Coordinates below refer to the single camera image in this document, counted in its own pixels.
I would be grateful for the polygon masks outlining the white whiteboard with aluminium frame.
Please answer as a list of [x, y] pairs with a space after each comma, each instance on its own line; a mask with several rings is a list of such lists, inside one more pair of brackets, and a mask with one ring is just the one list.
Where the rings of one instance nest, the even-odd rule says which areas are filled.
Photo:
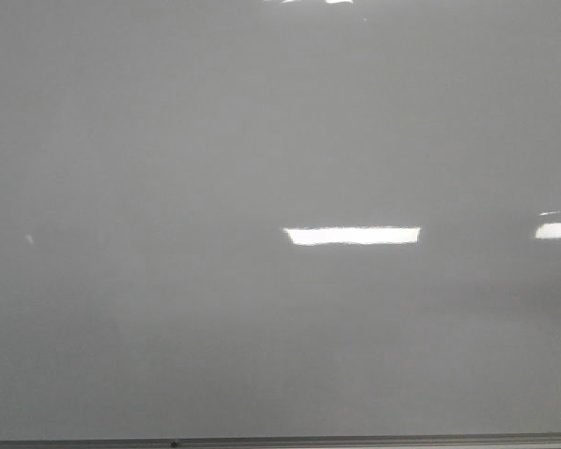
[[0, 1], [0, 440], [561, 432], [561, 1]]

